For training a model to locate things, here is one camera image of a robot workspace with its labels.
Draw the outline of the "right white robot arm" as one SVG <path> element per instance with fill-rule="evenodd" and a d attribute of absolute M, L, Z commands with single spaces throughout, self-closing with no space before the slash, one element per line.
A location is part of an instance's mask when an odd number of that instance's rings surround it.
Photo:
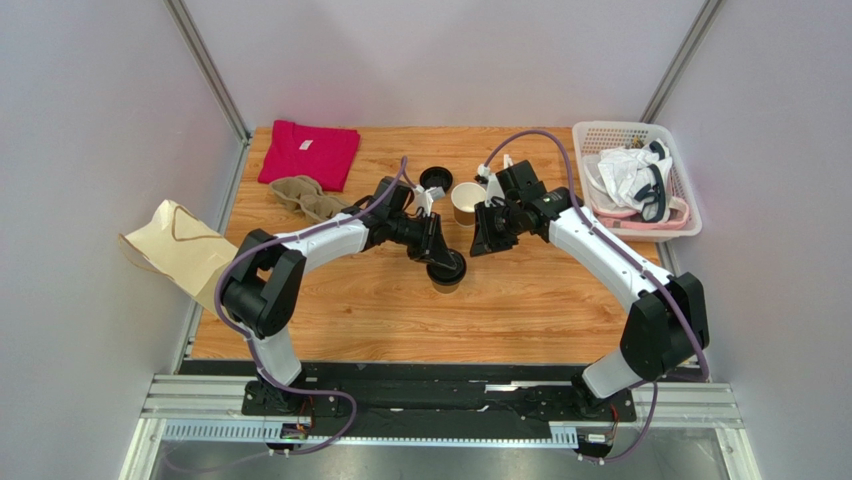
<path fill-rule="evenodd" d="M 476 178 L 486 199 L 474 207 L 471 256 L 508 251 L 525 233 L 538 236 L 576 259 L 626 311 L 619 345 L 581 374 L 586 396 L 606 399 L 657 381 L 691 357 L 707 365 L 705 295 L 694 275 L 647 261 L 593 219 L 571 188 L 547 189 L 527 161 L 498 172 L 481 165 Z"/>

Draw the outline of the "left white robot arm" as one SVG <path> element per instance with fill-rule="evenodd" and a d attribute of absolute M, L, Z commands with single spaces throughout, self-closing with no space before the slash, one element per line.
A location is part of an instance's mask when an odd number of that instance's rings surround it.
<path fill-rule="evenodd" d="M 214 310 L 244 337 L 259 376 L 288 394 L 302 372 L 288 324 L 303 278 L 332 261 L 385 242 L 403 245 L 408 258 L 426 267 L 437 289 L 454 290 L 467 272 L 461 253 L 449 248 L 441 217 L 406 208 L 414 191 L 397 177 L 383 178 L 373 195 L 331 219 L 290 234 L 250 232 L 214 289 Z"/>

